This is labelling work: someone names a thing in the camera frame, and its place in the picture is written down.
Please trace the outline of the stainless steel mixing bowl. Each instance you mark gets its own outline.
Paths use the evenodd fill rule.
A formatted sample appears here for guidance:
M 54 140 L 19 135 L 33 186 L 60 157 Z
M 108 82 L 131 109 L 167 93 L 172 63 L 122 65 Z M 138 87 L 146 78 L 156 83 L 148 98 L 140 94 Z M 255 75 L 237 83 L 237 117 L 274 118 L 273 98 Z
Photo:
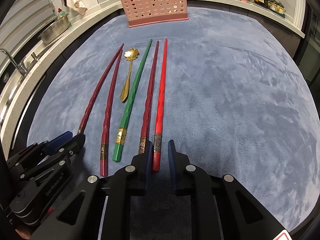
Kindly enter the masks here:
M 49 44 L 59 37 L 63 32 L 69 28 L 68 14 L 58 18 L 55 22 L 49 25 L 38 38 L 45 44 Z

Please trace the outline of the blue-grey fleece mat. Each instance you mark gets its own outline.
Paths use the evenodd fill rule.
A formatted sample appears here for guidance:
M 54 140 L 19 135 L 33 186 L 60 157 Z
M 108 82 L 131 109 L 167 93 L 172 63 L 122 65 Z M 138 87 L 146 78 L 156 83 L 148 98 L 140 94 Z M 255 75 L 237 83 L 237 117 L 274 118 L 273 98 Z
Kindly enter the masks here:
M 190 201 L 172 191 L 168 141 L 208 174 L 233 175 L 287 230 L 319 197 L 319 117 L 300 70 L 256 20 L 189 8 L 189 20 L 129 28 L 124 15 L 97 29 L 65 62 L 36 111 L 28 142 L 76 133 L 120 46 L 150 48 L 121 161 L 138 153 L 154 53 L 167 55 L 161 164 L 131 202 L 131 239 L 190 239 Z

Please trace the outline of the stainless steel sink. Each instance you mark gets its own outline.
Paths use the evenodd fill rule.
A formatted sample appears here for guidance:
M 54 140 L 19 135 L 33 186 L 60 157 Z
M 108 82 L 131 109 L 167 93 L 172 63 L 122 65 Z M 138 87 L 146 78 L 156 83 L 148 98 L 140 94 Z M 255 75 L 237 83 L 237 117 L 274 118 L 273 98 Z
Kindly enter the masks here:
M 42 43 L 20 61 L 16 61 L 6 49 L 1 48 L 1 54 L 6 59 L 5 64 L 1 66 L 1 100 L 13 97 L 12 94 L 15 93 L 17 87 L 51 46 L 52 44 Z

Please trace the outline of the dark red chopstick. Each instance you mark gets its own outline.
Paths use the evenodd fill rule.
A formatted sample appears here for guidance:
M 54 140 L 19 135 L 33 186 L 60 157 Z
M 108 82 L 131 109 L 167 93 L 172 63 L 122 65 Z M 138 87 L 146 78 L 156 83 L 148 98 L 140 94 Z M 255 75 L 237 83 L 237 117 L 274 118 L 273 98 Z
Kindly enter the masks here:
M 109 145 L 110 120 L 111 120 L 114 90 L 116 86 L 116 80 L 117 80 L 122 52 L 123 50 L 121 49 L 117 57 L 116 67 L 113 71 L 113 76 L 110 84 L 110 89 L 108 92 L 107 104 L 105 109 L 103 132 L 101 135 L 101 146 L 100 146 L 100 175 L 102 177 L 105 177 L 108 175 L 108 145 Z
M 140 132 L 140 141 L 139 141 L 139 151 L 138 154 L 143 154 L 146 149 L 146 141 L 149 138 L 150 130 L 150 118 L 151 118 L 151 109 L 152 109 L 152 97 L 153 97 L 153 87 L 155 82 L 155 73 L 157 66 L 157 57 L 158 57 L 159 41 L 156 42 L 156 48 L 153 55 L 152 66 L 150 71 L 150 78 L 148 84 L 148 90 L 146 94 L 145 109 L 143 114 L 143 123 Z
M 87 105 L 87 107 L 85 109 L 84 115 L 83 115 L 83 117 L 81 119 L 81 122 L 80 122 L 80 125 L 79 125 L 79 128 L 78 128 L 78 133 L 84 133 L 85 128 L 87 126 L 87 122 L 88 122 L 90 113 L 91 113 L 92 108 L 94 106 L 94 103 L 95 103 L 95 101 L 97 99 L 97 96 L 98 96 L 98 94 L 99 94 L 99 92 L 100 92 L 100 90 L 102 88 L 102 85 L 104 84 L 104 81 L 105 81 L 108 73 L 111 70 L 111 67 L 113 66 L 113 64 L 114 64 L 115 60 L 117 59 L 117 57 L 118 57 L 120 51 L 122 50 L 123 46 L 124 46 L 124 44 L 122 43 L 120 45 L 120 47 L 118 48 L 118 50 L 116 51 L 116 53 L 114 54 L 114 56 L 112 57 L 112 59 L 110 60 L 110 62 L 108 63 L 108 65 L 107 65 L 106 69 L 104 70 L 102 76 L 100 77 L 100 79 L 99 79 L 99 81 L 98 81 L 98 83 L 97 83 L 97 85 L 96 85 L 96 87 L 95 87 L 95 89 L 93 91 L 93 94 L 92 94 L 92 96 L 91 96 L 91 98 L 90 98 L 90 100 L 88 102 L 88 105 Z

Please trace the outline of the green seasoning jar rack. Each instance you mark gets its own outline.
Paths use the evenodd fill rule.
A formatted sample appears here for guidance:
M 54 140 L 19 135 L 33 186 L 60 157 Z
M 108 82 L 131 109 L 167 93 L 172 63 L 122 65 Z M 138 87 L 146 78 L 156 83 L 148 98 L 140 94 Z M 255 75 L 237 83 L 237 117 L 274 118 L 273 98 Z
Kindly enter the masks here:
M 285 17 L 285 7 L 277 0 L 268 0 L 268 9 L 272 10 L 281 17 Z

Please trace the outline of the gold flower spoon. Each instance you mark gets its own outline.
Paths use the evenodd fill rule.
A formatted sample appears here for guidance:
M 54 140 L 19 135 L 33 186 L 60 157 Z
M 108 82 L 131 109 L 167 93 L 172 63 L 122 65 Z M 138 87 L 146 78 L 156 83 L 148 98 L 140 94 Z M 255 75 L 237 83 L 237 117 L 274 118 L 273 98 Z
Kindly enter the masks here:
M 132 63 L 133 61 L 139 56 L 139 50 L 135 48 L 130 48 L 128 51 L 124 53 L 124 57 L 126 61 L 129 62 L 129 70 L 127 72 L 126 80 L 123 86 L 123 89 L 120 94 L 120 101 L 125 102 L 128 95 L 129 95 L 129 88 L 130 88 L 130 77 L 132 71 Z

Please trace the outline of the pink plastic utensil basket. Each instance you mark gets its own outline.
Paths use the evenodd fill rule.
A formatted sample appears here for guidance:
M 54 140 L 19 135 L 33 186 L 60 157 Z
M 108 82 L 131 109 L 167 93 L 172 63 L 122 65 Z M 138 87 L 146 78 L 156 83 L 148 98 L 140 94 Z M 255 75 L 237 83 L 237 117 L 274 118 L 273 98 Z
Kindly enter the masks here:
M 120 0 L 130 28 L 188 20 L 187 0 Z

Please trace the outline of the white hanging dish towel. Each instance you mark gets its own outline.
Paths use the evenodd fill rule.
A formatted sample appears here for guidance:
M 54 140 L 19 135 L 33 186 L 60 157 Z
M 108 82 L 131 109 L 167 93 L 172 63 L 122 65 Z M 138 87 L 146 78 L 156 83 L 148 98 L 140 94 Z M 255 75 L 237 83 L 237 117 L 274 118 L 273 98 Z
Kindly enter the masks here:
M 82 0 L 66 0 L 67 7 L 77 12 L 80 15 L 84 15 L 87 11 L 87 7 L 84 5 Z

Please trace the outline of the bright red chopstick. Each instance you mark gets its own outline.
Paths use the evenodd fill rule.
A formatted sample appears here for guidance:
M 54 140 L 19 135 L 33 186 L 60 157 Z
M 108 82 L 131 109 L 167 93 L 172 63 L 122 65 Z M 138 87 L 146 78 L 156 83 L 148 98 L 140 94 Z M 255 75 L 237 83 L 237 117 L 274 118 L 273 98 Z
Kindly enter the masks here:
M 154 150 L 153 150 L 153 163 L 152 163 L 152 171 L 153 172 L 159 171 L 160 159 L 161 159 L 164 99 L 165 99 L 165 80 L 166 80 L 166 70 L 167 70 L 167 51 L 168 51 L 168 40 L 165 39 L 164 50 L 163 50 L 161 79 L 160 79 L 160 84 L 159 84 L 157 114 L 156 114 L 156 122 L 155 122 L 155 137 L 154 137 Z

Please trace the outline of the green chopstick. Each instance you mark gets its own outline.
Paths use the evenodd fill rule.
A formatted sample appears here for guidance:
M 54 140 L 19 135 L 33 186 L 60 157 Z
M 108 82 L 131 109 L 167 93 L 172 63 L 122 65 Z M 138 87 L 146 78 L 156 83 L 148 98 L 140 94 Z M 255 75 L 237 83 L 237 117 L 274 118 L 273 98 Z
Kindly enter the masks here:
M 149 40 L 148 45 L 146 46 L 146 50 L 145 50 L 143 57 L 141 59 L 141 62 L 139 64 L 139 67 L 136 72 L 132 86 L 130 86 L 130 88 L 129 88 L 129 95 L 126 99 L 127 103 L 124 108 L 124 114 L 123 114 L 123 117 L 122 117 L 120 125 L 119 125 L 118 133 L 116 136 L 116 144 L 115 144 L 114 152 L 113 152 L 113 156 L 112 156 L 112 160 L 116 163 L 121 161 L 121 155 L 123 152 L 127 127 L 129 125 L 129 120 L 130 120 L 130 115 L 131 115 L 132 108 L 133 108 L 133 103 L 135 100 L 135 96 L 136 96 L 136 92 L 137 92 L 138 85 L 140 82 L 140 78 L 141 78 L 141 75 L 142 75 L 142 72 L 143 72 L 143 69 L 145 66 L 146 58 L 148 57 L 148 53 L 150 51 L 151 44 L 152 44 L 152 39 Z

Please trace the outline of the green dish soap bottle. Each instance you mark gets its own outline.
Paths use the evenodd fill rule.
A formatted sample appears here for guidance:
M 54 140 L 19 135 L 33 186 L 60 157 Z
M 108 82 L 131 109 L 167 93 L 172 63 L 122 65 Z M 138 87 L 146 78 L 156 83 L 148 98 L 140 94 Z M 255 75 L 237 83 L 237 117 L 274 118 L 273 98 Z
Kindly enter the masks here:
M 66 13 L 65 11 L 63 11 L 61 8 L 58 8 L 57 9 L 57 12 L 58 12 L 58 15 L 57 15 L 57 18 L 60 19 L 64 16 L 68 16 L 68 13 Z

